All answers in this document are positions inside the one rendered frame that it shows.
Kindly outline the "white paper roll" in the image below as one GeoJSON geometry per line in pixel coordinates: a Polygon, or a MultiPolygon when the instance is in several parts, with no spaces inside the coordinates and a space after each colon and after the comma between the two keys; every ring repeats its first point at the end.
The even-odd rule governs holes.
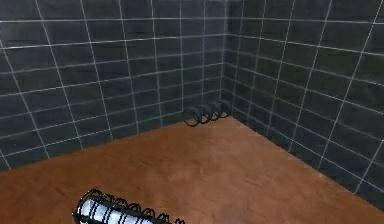
{"type": "Polygon", "coordinates": [[[87,199],[76,208],[73,218],[77,224],[161,224],[141,212],[96,198],[87,199]]]}

